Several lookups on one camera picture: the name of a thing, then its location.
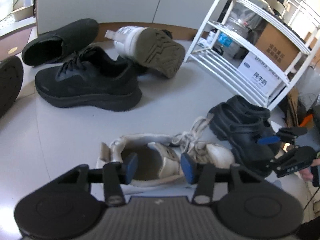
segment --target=cabinet door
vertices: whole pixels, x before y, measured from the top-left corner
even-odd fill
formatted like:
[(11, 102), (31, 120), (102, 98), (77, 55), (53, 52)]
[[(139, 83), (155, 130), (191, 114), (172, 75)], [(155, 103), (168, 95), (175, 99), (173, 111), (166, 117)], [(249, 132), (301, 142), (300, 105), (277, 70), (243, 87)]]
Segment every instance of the cabinet door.
[[(214, 0), (160, 0), (154, 23), (198, 29)], [(212, 15), (217, 20), (227, 0), (221, 0)]]
[(83, 18), (105, 22), (151, 23), (159, 0), (37, 0), (39, 33)]

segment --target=white sneaker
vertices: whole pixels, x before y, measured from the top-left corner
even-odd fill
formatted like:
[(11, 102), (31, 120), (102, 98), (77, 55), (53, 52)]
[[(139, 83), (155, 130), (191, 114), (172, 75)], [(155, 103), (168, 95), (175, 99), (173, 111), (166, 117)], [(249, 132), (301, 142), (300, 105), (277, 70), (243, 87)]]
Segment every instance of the white sneaker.
[(125, 195), (161, 189), (185, 182), (180, 166), (182, 153), (199, 163), (213, 163), (229, 168), (235, 163), (233, 154), (223, 146), (199, 141), (209, 120), (199, 117), (189, 132), (176, 136), (164, 134), (133, 134), (121, 136), (108, 147), (102, 144), (97, 168), (110, 162), (123, 162), (130, 153), (138, 154), (138, 168), (130, 185), (121, 185)]
[(175, 76), (186, 53), (181, 44), (153, 28), (126, 26), (116, 32), (108, 30), (105, 37), (114, 40), (121, 57), (156, 69), (168, 78)]

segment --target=white metal rack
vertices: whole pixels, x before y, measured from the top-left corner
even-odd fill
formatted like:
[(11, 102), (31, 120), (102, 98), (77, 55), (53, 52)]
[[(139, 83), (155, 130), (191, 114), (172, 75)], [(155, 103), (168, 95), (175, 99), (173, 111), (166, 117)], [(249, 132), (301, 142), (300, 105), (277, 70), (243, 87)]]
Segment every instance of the white metal rack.
[[(316, 52), (320, 48), (320, 39), (314, 45), (313, 49), (310, 50), (308, 47), (312, 42), (313, 38), (316, 36), (318, 30), (320, 29), (320, 16), (311, 9), (311, 7), (306, 4), (303, 0), (287, 0), (291, 6), (295, 6), (298, 10), (304, 13), (304, 15), (311, 20), (311, 22), (315, 25), (315, 30), (312, 35), (309, 37), (306, 43), (304, 43), (299, 37), (296, 36), (290, 29), (288, 29), (285, 25), (283, 25), (280, 21), (270, 15), (267, 11), (255, 5), (254, 3), (248, 0), (232, 0), (225, 17), (223, 18), (221, 23), (210, 21), (210, 17), (214, 10), (217, 7), (217, 4), (220, 0), (215, 0), (204, 18), (186, 56), (184, 61), (186, 62), (189, 58), (196, 60), (201, 66), (208, 69), (212, 74), (217, 76), (220, 80), (225, 82), (230, 88), (232, 88), (236, 93), (244, 96), (248, 101), (263, 107), (267, 107), (272, 110), (275, 106), (277, 106), (280, 101), (286, 96), (286, 94), (291, 90), (291, 88), (296, 84), (302, 74), (305, 72), (309, 64), (311, 63), (313, 57)], [(300, 50), (296, 58), (292, 61), (290, 66), (282, 71), (275, 63), (273, 63), (266, 55), (264, 55), (259, 49), (257, 49), (254, 45), (248, 42), (246, 39), (241, 37), (239, 34), (229, 30), (224, 26), (226, 23), (230, 12), (232, 11), (235, 3), (238, 2), (245, 7), (249, 8), (262, 18), (264, 18), (267, 22), (276, 27), (279, 31), (281, 31), (289, 40), (294, 43), (297, 48)], [(213, 38), (209, 47), (204, 49), (195, 49), (199, 39), (201, 38), (204, 28), (207, 25), (211, 25), (216, 28), (218, 31)], [(255, 84), (253, 84), (248, 78), (242, 75), (237, 71), (237, 67), (228, 62), (225, 58), (220, 56), (218, 53), (212, 50), (214, 43), (216, 42), (220, 33), (223, 32), (240, 44), (242, 47), (245, 47), (247, 50), (252, 52), (255, 56), (260, 58), (266, 65), (268, 65), (281, 79), (281, 84), (265, 94), (261, 92)], [(301, 68), (296, 72), (294, 77), (289, 80), (288, 74), (292, 71), (295, 64), (300, 60), (301, 56), (305, 54), (307, 55), (307, 59), (301, 66)]]

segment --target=human hand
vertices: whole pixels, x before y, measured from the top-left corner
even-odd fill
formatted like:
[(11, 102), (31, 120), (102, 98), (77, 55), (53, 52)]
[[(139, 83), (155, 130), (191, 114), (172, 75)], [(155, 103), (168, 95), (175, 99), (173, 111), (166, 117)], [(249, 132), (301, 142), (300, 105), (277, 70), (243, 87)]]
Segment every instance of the human hand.
[[(313, 160), (313, 163), (311, 164), (311, 166), (318, 166), (318, 165), (320, 165), (320, 159)], [(303, 169), (303, 170), (299, 171), (299, 173), (302, 175), (302, 178), (305, 181), (312, 181), (313, 180), (313, 175), (312, 175), (309, 168)]]

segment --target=brown mat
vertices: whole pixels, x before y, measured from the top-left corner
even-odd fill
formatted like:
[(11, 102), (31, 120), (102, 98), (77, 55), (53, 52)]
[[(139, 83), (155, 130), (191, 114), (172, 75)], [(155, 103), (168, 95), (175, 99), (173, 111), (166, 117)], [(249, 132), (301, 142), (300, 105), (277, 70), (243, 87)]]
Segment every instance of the brown mat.
[(0, 38), (0, 61), (22, 52), (24, 46), (28, 43), (31, 30), (32, 28), (28, 28), (2, 40)]

